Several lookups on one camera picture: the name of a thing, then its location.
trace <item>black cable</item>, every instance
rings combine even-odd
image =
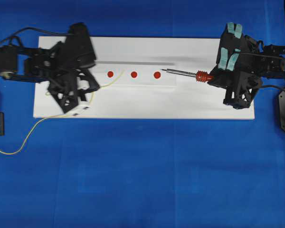
[[[249,53],[249,52],[234,52],[233,54],[244,54],[244,55],[251,55],[251,56],[259,56],[259,57],[267,57],[267,58],[278,58],[285,60],[283,57],[279,56],[268,56],[268,55],[263,55],[263,54],[254,54],[254,53]]]
[[[278,86],[276,86],[276,85],[263,85],[263,86],[260,87],[260,89],[262,89],[262,88],[270,88],[270,87],[276,88],[276,89],[279,89],[279,90],[285,92],[285,89],[283,89],[283,88],[281,88],[281,87],[278,87]]]
[[[12,45],[13,39],[16,39],[20,47],[24,47],[21,39],[17,36],[12,36],[9,40],[9,45]]]
[[[26,28],[23,28],[23,29],[20,29],[20,30],[14,32],[9,37],[6,37],[5,39],[1,40],[0,44],[4,43],[5,41],[11,39],[12,37],[16,36],[18,33],[21,33],[25,30],[34,30],[37,32],[42,32],[42,33],[46,33],[46,34],[54,35],[54,36],[70,36],[70,35],[73,35],[72,33],[56,33],[56,32],[50,32],[50,31],[46,31],[46,30],[42,30],[42,29],[38,29],[38,28],[34,28],[34,27],[26,27]]]

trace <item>wire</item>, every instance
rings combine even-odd
[[[278,86],[276,86],[276,85],[263,85],[263,86],[261,86],[260,88],[262,89],[262,88],[270,88],[270,87],[276,88],[276,89],[279,89],[279,90],[285,92],[285,89],[283,89],[283,88],[281,88],[281,87],[278,87]]]
[[[92,103],[93,99],[94,99],[94,92],[91,92],[91,98],[90,98],[90,101],[89,101],[89,105]]]
[[[107,84],[107,85],[103,85],[101,87],[108,87],[110,85],[112,85],[113,83],[115,83],[122,75],[124,74],[124,70],[121,72],[121,74],[115,79],[113,80],[111,83]],[[91,93],[91,98],[90,98],[90,101],[89,101],[89,105],[92,103],[94,99],[94,92]],[[53,116],[49,116],[49,117],[46,117],[46,118],[43,118],[41,120],[39,120],[37,123],[35,123],[35,125],[30,129],[30,131],[28,132],[27,136],[25,137],[22,145],[20,146],[20,148],[18,150],[16,150],[15,152],[11,152],[11,153],[6,153],[2,150],[0,150],[0,153],[2,154],[5,154],[5,155],[14,155],[16,153],[19,153],[20,151],[22,151],[23,147],[25,146],[27,140],[29,139],[30,135],[33,133],[33,131],[35,130],[35,128],[37,127],[37,125],[45,120],[48,120],[48,119],[52,119],[52,118],[58,118],[58,117],[68,117],[68,115],[53,115]]]
[[[16,153],[19,153],[20,151],[22,151],[24,145],[26,144],[28,138],[30,137],[30,135],[32,134],[33,130],[37,127],[37,125],[45,120],[48,120],[48,119],[51,119],[51,118],[57,118],[57,117],[66,117],[67,115],[53,115],[53,116],[49,116],[49,117],[46,117],[46,118],[43,118],[41,120],[39,120],[37,123],[35,123],[35,125],[30,129],[30,131],[28,132],[27,136],[25,137],[22,145],[20,146],[20,148],[18,150],[16,150],[15,152],[12,152],[12,153],[6,153],[2,150],[0,150],[0,153],[2,154],[5,154],[5,155],[14,155]]]
[[[263,54],[254,54],[254,53],[249,53],[249,52],[234,52],[234,54],[244,54],[244,55],[259,56],[259,57],[267,57],[267,58],[278,58],[278,59],[285,60],[285,58],[283,58],[283,57],[279,57],[279,56],[268,56],[268,55],[263,55]]]
[[[26,28],[23,28],[23,29],[20,29],[20,30],[14,32],[10,36],[8,36],[5,39],[1,40],[0,44],[4,43],[5,41],[11,39],[12,37],[17,35],[18,33],[21,33],[21,32],[23,32],[25,30],[34,30],[34,31],[37,31],[37,32],[42,32],[42,33],[49,34],[49,35],[54,35],[54,36],[70,36],[70,35],[73,35],[72,33],[56,33],[56,32],[50,32],[50,31],[42,30],[42,29],[39,29],[39,28],[26,27]]]
[[[120,75],[119,75],[116,79],[114,79],[112,82],[110,82],[109,84],[106,84],[106,85],[102,85],[102,86],[100,86],[100,87],[101,87],[101,88],[104,88],[104,87],[108,87],[108,86],[114,84],[114,83],[124,74],[124,71],[125,71],[125,70],[123,70],[123,71],[120,73]]]

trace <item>yellow cable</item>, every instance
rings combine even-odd
[[[26,138],[24,139],[24,141],[23,141],[21,147],[20,147],[18,150],[16,150],[15,152],[12,152],[12,153],[6,153],[6,152],[3,152],[2,150],[0,150],[0,153],[5,154],[5,155],[13,155],[13,154],[19,153],[19,152],[23,149],[23,147],[24,147],[24,145],[26,144],[26,142],[27,142],[29,136],[32,134],[33,130],[37,127],[37,125],[38,125],[39,123],[41,123],[41,122],[43,122],[43,121],[45,121],[45,120],[47,120],[47,119],[57,118],[57,117],[66,117],[66,116],[67,116],[67,115],[53,115],[53,116],[49,116],[49,117],[46,117],[46,118],[43,118],[43,119],[39,120],[37,123],[35,123],[35,125],[34,125],[34,126],[32,127],[32,129],[29,131],[28,135],[26,136]]]
[[[121,74],[120,74],[115,80],[113,80],[111,83],[109,83],[109,84],[107,84],[107,85],[101,86],[101,88],[103,88],[103,87],[108,87],[108,86],[114,84],[123,74],[124,74],[124,70],[121,72]],[[91,93],[91,98],[90,98],[89,104],[92,103],[93,98],[94,98],[94,93],[92,92],[92,93]],[[12,152],[12,153],[6,153],[6,152],[0,150],[0,153],[5,154],[5,155],[14,155],[14,154],[16,154],[16,153],[19,153],[20,151],[22,151],[22,149],[23,149],[23,147],[25,146],[25,144],[26,144],[27,140],[29,139],[30,135],[32,134],[32,132],[35,130],[35,128],[37,127],[37,125],[38,125],[39,123],[41,123],[41,122],[43,122],[43,121],[45,121],[45,120],[48,120],[48,119],[58,118],[58,117],[67,117],[67,116],[68,116],[68,115],[64,115],[64,114],[63,114],[63,115],[53,115],[53,116],[49,116],[49,117],[46,117],[46,118],[43,118],[43,119],[39,120],[37,123],[35,123],[35,125],[34,125],[34,126],[31,128],[31,130],[28,132],[27,136],[25,137],[25,139],[24,139],[22,145],[20,146],[20,148],[19,148],[18,150],[16,150],[15,152]]]
[[[116,79],[114,79],[112,82],[110,82],[109,84],[106,84],[106,85],[102,85],[102,86],[100,86],[100,87],[101,87],[101,88],[104,88],[104,87],[108,87],[108,86],[114,84],[123,74],[124,74],[124,70],[123,70],[123,71],[120,73],[120,75],[119,75]]]

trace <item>blue tape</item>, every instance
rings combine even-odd
[[[243,26],[241,24],[237,24],[236,29],[234,30],[234,23],[229,22],[227,24],[227,29],[229,33],[234,34],[234,36],[238,39],[242,36]]]
[[[229,33],[234,34],[234,33],[235,33],[235,30],[234,30],[234,23],[229,22],[229,23],[227,24],[227,29],[228,29],[228,32],[229,32]]]
[[[227,61],[228,61],[228,50],[226,48],[221,48],[220,49],[220,61],[218,64],[218,68],[219,69],[226,69],[226,65],[227,65]]]
[[[234,65],[237,62],[238,55],[239,54],[235,53],[230,57],[229,62],[228,62],[228,66],[227,66],[227,70],[230,70],[230,71],[234,70]]]
[[[241,36],[242,36],[242,30],[243,30],[243,26],[242,26],[241,24],[237,24],[237,26],[236,26],[236,31],[235,31],[235,33],[234,33],[234,36],[235,36],[236,38],[240,39]]]

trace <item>screw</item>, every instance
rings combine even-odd
[[[44,61],[43,64],[44,64],[46,67],[50,67],[50,66],[51,66],[51,63],[50,63],[49,61],[47,61],[47,60]]]

